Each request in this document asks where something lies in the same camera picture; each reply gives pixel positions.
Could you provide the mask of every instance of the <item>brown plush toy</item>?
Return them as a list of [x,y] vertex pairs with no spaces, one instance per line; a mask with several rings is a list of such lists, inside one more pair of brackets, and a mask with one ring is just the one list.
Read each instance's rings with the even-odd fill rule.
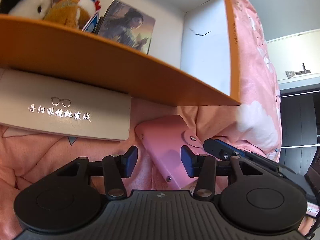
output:
[[44,20],[82,29],[100,8],[98,0],[60,0]]

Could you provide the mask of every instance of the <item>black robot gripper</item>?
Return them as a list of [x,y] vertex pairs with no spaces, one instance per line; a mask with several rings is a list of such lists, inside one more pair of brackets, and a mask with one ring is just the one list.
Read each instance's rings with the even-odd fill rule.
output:
[[[198,177],[188,190],[132,190],[138,150],[106,156],[99,162],[79,157],[26,188],[14,202],[24,231],[16,240],[281,240],[305,239],[297,228],[307,203],[285,179],[240,157],[217,161],[181,148],[186,175]],[[103,176],[105,194],[89,185]],[[216,176],[229,186],[215,195]]]
[[[42,233],[63,233],[92,221],[107,201],[127,197],[121,178],[128,178],[137,163],[138,149],[109,155],[98,162],[79,157],[26,188],[14,201],[22,228]],[[105,195],[89,185],[91,176],[103,176]]]

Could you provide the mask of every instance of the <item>pink blanket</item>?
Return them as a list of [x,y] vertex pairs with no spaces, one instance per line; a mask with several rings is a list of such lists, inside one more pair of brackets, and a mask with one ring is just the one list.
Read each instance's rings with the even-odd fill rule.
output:
[[[135,126],[145,120],[180,114],[202,141],[219,137],[235,147],[279,159],[280,92],[261,22],[248,0],[232,1],[240,49],[241,106],[169,107],[133,99],[130,136],[124,142],[36,134],[0,126],[1,240],[12,239],[21,231],[13,212],[13,201],[19,191],[79,156],[98,161],[136,145],[139,151],[136,168],[131,178],[124,179],[128,191],[165,187],[165,181],[134,133]],[[103,192],[102,180],[95,178],[93,182]]]

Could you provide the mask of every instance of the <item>book cover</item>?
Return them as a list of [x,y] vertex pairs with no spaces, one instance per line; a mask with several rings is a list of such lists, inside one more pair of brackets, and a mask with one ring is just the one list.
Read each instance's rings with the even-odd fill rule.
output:
[[114,0],[96,33],[148,54],[155,22],[145,13]]

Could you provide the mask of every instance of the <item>metal pin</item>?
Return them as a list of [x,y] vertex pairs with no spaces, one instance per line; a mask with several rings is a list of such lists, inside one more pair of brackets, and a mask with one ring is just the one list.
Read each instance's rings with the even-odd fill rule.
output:
[[212,192],[208,189],[205,189],[205,188],[197,190],[196,193],[199,197],[209,197],[212,195]]
[[121,197],[121,196],[124,195],[124,191],[122,189],[119,189],[119,188],[113,188],[113,189],[108,191],[108,194],[111,197]]

